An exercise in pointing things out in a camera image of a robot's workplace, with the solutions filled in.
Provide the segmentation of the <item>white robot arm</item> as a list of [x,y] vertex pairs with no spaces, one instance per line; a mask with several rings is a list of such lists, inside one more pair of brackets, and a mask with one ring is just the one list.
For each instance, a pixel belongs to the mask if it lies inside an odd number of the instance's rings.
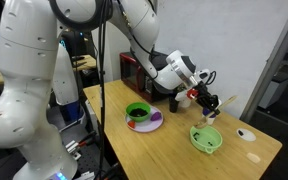
[[77,162],[46,119],[60,37],[66,29],[92,31],[106,22],[129,39],[132,54],[158,90],[184,85],[179,99],[217,109],[217,96],[195,79],[195,64],[180,51],[167,57],[163,69],[152,65],[159,25],[148,0],[6,0],[0,20],[0,148],[16,148],[27,161],[13,180],[75,176]]

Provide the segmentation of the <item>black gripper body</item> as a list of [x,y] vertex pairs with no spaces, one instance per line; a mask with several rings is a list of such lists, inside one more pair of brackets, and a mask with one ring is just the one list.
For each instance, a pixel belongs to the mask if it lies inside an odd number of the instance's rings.
[[218,96],[211,95],[203,82],[200,82],[194,89],[198,91],[196,102],[199,105],[202,107],[216,107]]

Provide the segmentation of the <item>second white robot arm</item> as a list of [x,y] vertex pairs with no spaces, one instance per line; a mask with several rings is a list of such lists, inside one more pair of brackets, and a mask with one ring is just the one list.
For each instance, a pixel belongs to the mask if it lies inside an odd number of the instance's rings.
[[78,86],[69,53],[61,43],[58,44],[53,90],[56,102],[60,106],[65,107],[70,119],[79,120],[82,117],[82,113],[79,106]]

